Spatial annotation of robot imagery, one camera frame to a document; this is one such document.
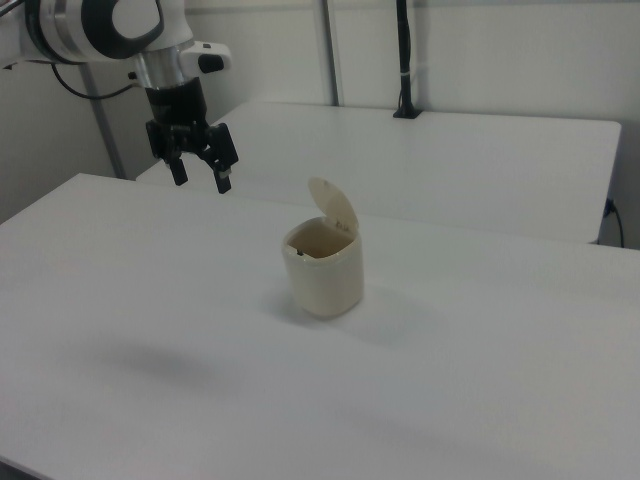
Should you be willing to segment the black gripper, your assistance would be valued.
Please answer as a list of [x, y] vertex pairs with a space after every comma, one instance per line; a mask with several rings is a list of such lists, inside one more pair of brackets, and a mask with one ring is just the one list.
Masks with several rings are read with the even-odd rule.
[[188, 181], [182, 150], [195, 153], [207, 145], [204, 161], [213, 171], [218, 192], [227, 193], [238, 154], [226, 124], [209, 127], [200, 79], [164, 89], [146, 88], [145, 93], [153, 114], [146, 123], [151, 152], [169, 168], [175, 185]]

